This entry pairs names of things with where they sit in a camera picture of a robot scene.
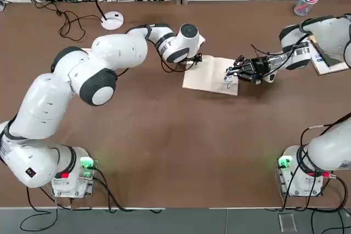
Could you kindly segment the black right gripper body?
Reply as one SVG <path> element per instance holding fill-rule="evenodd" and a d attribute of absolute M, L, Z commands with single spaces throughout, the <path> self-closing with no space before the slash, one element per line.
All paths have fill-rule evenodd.
<path fill-rule="evenodd" d="M 251 59 L 256 76 L 262 78 L 266 73 L 269 72 L 269 61 L 267 56 L 260 56 Z"/>

